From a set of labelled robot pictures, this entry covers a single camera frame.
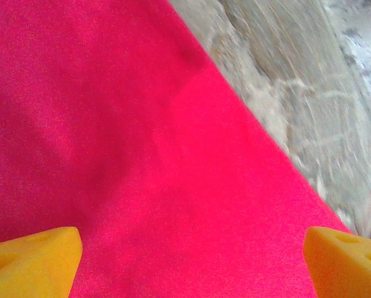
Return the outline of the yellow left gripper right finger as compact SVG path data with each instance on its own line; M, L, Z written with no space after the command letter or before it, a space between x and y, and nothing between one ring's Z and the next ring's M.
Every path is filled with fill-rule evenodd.
M303 256L318 298L371 298L371 239L310 227Z

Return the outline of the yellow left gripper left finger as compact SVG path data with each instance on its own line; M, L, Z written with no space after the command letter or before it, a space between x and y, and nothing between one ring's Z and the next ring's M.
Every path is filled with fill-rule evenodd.
M75 227L0 243L0 298L69 298L82 256Z

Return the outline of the red t-shirt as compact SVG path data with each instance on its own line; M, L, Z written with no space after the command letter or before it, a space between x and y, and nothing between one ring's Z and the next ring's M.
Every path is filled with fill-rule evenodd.
M75 227L69 298L317 298L344 231L167 0L0 0L0 243Z

